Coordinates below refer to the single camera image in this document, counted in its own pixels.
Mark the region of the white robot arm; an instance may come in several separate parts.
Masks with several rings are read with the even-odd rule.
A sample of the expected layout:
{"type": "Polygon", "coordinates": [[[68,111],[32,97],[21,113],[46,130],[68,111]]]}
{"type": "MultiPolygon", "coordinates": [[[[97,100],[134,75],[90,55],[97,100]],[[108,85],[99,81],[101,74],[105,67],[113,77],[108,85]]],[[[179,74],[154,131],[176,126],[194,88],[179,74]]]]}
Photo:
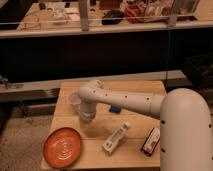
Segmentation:
{"type": "Polygon", "coordinates": [[[96,105],[113,105],[160,121],[161,171],[213,171],[213,121],[206,100],[177,88],[168,94],[113,91],[91,80],[78,89],[80,117],[95,118],[96,105]]]}

